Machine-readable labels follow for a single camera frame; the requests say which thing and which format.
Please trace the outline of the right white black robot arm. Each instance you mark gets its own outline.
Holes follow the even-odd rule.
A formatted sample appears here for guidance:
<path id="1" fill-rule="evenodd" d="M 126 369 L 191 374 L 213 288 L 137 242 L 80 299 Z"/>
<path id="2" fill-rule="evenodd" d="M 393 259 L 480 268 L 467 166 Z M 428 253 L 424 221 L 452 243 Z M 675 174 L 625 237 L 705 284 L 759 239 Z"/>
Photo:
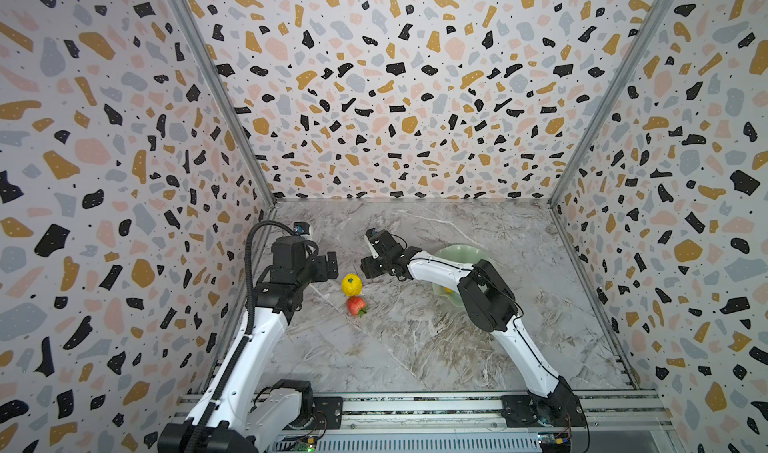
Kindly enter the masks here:
<path id="1" fill-rule="evenodd" d="M 420 248 L 401 245 L 387 230 L 371 228 L 365 239 L 371 255 L 361 260 L 360 267 L 366 278 L 387 274 L 400 281 L 425 281 L 457 292 L 471 323 L 502 346 L 529 395 L 527 401 L 506 406 L 505 418 L 561 428 L 587 425 L 579 397 L 536 346 L 523 324 L 522 307 L 492 263 L 438 258 Z"/>

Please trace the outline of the yellow fake lemon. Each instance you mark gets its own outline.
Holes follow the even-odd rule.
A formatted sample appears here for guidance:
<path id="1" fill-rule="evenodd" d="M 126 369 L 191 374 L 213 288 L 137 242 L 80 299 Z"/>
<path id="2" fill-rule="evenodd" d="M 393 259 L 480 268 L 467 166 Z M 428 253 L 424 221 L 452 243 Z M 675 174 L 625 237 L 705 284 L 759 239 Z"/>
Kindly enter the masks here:
<path id="1" fill-rule="evenodd" d="M 356 274 L 347 274 L 342 281 L 342 291 L 347 297 L 359 296 L 362 293 L 363 284 Z"/>

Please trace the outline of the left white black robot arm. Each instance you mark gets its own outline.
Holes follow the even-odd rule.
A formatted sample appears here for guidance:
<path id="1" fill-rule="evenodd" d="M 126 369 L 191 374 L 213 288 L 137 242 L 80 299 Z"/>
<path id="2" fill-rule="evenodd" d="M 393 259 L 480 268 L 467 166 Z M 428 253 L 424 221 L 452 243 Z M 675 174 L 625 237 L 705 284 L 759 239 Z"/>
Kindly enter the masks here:
<path id="1" fill-rule="evenodd" d="M 255 276 L 251 247 L 256 234 L 268 227 L 285 234 L 271 245 L 271 263 Z M 310 382 L 283 379 L 262 392 L 257 386 L 302 308 L 304 290 L 337 278 L 337 257 L 320 252 L 306 222 L 259 222 L 249 231 L 246 246 L 246 300 L 235 338 L 186 418 L 163 429 L 157 442 L 161 452 L 265 452 L 284 429 L 307 428 L 317 421 Z"/>

